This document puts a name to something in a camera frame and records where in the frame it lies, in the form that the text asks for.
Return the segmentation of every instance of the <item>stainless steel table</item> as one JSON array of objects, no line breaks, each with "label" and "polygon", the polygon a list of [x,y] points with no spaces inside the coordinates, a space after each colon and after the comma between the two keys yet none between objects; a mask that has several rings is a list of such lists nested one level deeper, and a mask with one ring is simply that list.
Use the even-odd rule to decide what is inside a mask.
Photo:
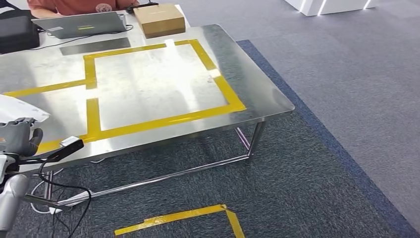
[{"label": "stainless steel table", "polygon": [[[118,35],[107,36],[121,38]],[[83,164],[218,130],[234,129],[245,155],[134,184],[93,197],[240,160],[250,160],[268,119],[289,115],[293,104],[218,25],[138,40],[128,49],[63,56],[58,47],[0,56],[0,91],[52,117],[40,150],[71,135],[85,148],[46,170]],[[256,123],[249,142],[239,126]],[[39,165],[22,166],[34,172]],[[87,196],[51,202],[62,208]]]}]

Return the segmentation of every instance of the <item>laptop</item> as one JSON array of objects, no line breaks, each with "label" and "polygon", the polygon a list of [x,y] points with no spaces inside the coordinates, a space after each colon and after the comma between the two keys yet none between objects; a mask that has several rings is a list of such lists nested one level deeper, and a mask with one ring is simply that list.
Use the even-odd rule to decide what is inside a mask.
[{"label": "laptop", "polygon": [[59,39],[125,31],[125,16],[115,11],[32,19]]}]

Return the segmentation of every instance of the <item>person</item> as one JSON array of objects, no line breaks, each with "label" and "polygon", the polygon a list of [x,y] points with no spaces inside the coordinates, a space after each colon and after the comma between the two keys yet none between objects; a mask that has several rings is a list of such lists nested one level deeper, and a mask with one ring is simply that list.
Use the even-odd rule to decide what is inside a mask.
[{"label": "person", "polygon": [[138,5],[137,0],[27,0],[36,18],[124,10]]}]

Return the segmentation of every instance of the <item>cardboard box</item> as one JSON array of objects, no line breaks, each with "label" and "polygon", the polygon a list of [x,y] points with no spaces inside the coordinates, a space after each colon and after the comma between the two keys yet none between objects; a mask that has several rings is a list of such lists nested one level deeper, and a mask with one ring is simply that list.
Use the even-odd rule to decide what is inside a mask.
[{"label": "cardboard box", "polygon": [[134,14],[146,38],[185,32],[184,16],[173,4],[135,8]]}]

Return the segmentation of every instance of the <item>yellow tape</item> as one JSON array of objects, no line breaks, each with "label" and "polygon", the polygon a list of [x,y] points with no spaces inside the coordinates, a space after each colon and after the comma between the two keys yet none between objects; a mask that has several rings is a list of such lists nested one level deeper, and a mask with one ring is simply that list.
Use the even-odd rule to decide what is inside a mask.
[{"label": "yellow tape", "polygon": [[244,236],[244,233],[242,232],[242,228],[239,224],[239,221],[238,221],[238,218],[236,217],[236,214],[233,213],[232,211],[229,211],[226,208],[226,205],[224,205],[224,204],[219,204],[219,205],[214,205],[214,206],[210,206],[210,207],[204,207],[204,208],[199,208],[199,209],[195,209],[195,210],[178,212],[178,213],[173,213],[173,214],[169,214],[169,215],[164,215],[164,216],[158,216],[158,217],[145,219],[144,222],[141,223],[141,224],[133,225],[133,226],[130,226],[130,227],[119,229],[119,230],[115,230],[114,233],[115,233],[116,236],[119,236],[119,235],[123,235],[123,234],[129,233],[129,232],[138,231],[138,230],[141,230],[141,229],[144,229],[144,228],[147,228],[147,227],[157,226],[157,225],[161,225],[161,224],[165,224],[165,223],[169,223],[169,222],[174,222],[174,221],[187,219],[187,218],[198,217],[198,216],[202,216],[202,215],[208,215],[208,214],[211,214],[211,213],[216,213],[216,212],[221,212],[221,211],[226,211],[228,220],[230,222],[230,225],[232,226],[235,237],[236,238],[244,238],[245,236]]},{"label": "yellow tape", "polygon": [[242,231],[241,225],[239,224],[238,217],[236,214],[228,209],[226,209],[226,215],[229,219],[230,225],[232,227],[233,233],[236,238],[245,238],[244,232]]},{"label": "yellow tape", "polygon": [[154,49],[160,49],[165,48],[165,44],[157,44],[157,45],[151,45],[151,46],[141,46],[136,48],[128,48],[123,50],[116,50],[116,51],[107,51],[103,53],[97,53],[97,54],[91,54],[88,56],[84,56],[84,59],[95,59],[100,57],[107,57],[107,56],[117,56],[127,53],[133,53],[133,52],[139,52],[139,51],[148,51],[148,50],[154,50]]},{"label": "yellow tape", "polygon": [[86,139],[98,137],[101,132],[98,98],[86,99],[88,135]]},{"label": "yellow tape", "polygon": [[59,90],[59,89],[64,89],[64,88],[76,87],[76,86],[84,85],[84,84],[86,84],[86,82],[87,82],[86,79],[82,79],[82,80],[66,82],[66,83],[59,83],[59,84],[54,84],[54,85],[49,85],[49,86],[44,86],[44,87],[22,89],[22,90],[13,91],[13,92],[7,92],[7,93],[4,93],[4,94],[7,95],[7,96],[17,98],[17,97],[28,96],[28,95],[31,95],[31,94],[45,93],[45,92],[48,92],[48,91],[54,91],[54,90]]},{"label": "yellow tape", "polygon": [[[189,40],[189,43],[197,53],[198,57],[200,58],[201,62],[204,64],[207,70],[218,70],[216,65],[214,65],[213,61],[210,59],[209,55],[200,45],[198,40]],[[221,92],[223,93],[224,97],[228,101],[228,103],[232,106],[232,112],[243,111],[246,109],[245,105],[241,102],[236,95],[235,91],[230,87],[229,83],[223,77],[223,75],[219,72],[220,76],[214,78],[214,82],[219,87]]]},{"label": "yellow tape", "polygon": [[85,60],[85,77],[87,80],[86,89],[95,89],[98,87],[96,82],[95,59],[83,57]]},{"label": "yellow tape", "polygon": [[[200,58],[201,62],[204,64],[207,70],[213,71],[216,73],[213,79],[216,85],[219,87],[220,91],[226,98],[228,105],[220,106],[212,109],[207,109],[198,112],[192,112],[184,115],[177,115],[169,118],[164,119],[157,119],[153,121],[142,122],[138,124],[113,128],[105,131],[101,131],[101,120],[100,120],[100,109],[99,109],[99,98],[98,95],[94,95],[93,97],[87,97],[86,99],[86,109],[87,109],[87,134],[81,135],[80,138],[83,139],[84,143],[89,143],[101,139],[107,139],[111,137],[131,134],[139,131],[155,129],[158,127],[169,126],[177,123],[183,123],[187,121],[193,121],[197,119],[204,119],[208,117],[214,117],[222,114],[232,113],[243,111],[246,109],[245,105],[241,102],[241,100],[236,95],[235,91],[230,87],[229,83],[226,79],[221,75],[218,71],[216,65],[213,63],[211,58],[208,56],[206,51],[200,45],[198,40],[184,40],[184,41],[177,41],[174,42],[176,46],[180,45],[187,45],[191,44],[192,48],[197,53],[198,57]],[[80,85],[86,85],[86,90],[92,90],[91,92],[95,92],[98,87],[97,79],[96,79],[96,69],[95,69],[95,58],[101,57],[108,57],[108,56],[115,56],[133,52],[140,52],[140,51],[147,51],[147,50],[154,50],[165,48],[166,44],[157,44],[151,46],[143,46],[143,47],[136,47],[136,48],[129,48],[129,49],[122,49],[116,51],[109,51],[97,54],[91,54],[87,56],[83,56],[85,62],[85,77],[84,80],[78,80],[68,83],[61,83],[55,84],[45,87],[38,87],[38,88],[30,88],[24,89],[14,92],[5,93],[6,95],[13,96],[13,97],[21,97],[30,94],[36,93],[43,93],[58,89],[64,89],[69,87],[75,87]],[[59,147],[60,141],[49,141],[47,143],[42,143],[39,151],[44,152],[52,149],[56,149]]]}]

